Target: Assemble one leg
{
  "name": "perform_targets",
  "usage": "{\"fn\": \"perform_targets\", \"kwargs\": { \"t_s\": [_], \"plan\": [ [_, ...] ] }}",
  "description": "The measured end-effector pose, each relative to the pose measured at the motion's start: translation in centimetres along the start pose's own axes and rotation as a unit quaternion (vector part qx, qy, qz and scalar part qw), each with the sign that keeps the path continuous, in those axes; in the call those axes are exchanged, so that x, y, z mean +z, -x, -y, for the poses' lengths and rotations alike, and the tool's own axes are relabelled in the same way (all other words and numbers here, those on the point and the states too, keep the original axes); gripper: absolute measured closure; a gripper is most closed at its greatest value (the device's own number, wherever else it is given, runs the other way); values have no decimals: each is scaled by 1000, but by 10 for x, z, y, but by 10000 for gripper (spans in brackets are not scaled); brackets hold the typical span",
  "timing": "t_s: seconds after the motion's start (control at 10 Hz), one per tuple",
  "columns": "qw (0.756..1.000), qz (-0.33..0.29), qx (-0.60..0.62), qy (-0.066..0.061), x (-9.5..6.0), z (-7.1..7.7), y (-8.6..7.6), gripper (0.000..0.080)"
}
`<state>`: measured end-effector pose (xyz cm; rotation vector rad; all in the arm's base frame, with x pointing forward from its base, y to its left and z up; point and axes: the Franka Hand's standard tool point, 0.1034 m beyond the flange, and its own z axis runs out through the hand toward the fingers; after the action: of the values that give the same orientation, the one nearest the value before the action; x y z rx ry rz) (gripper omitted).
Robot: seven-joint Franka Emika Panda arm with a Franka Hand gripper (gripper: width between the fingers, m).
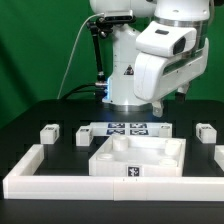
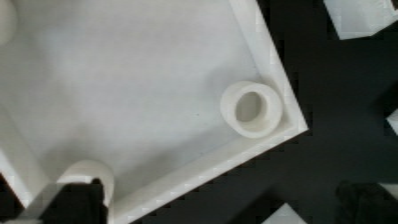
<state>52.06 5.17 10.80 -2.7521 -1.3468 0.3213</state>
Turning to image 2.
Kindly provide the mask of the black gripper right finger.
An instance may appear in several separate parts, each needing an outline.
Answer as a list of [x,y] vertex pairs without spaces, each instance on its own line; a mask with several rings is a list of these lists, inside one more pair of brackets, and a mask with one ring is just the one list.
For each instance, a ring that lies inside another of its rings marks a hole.
[[398,224],[398,199],[378,183],[341,182],[334,224]]

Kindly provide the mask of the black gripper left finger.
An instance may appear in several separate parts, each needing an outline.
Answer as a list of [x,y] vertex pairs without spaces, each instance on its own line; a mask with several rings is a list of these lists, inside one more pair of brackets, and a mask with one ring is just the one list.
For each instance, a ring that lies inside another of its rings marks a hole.
[[67,184],[39,216],[42,224],[106,224],[104,186],[97,179]]

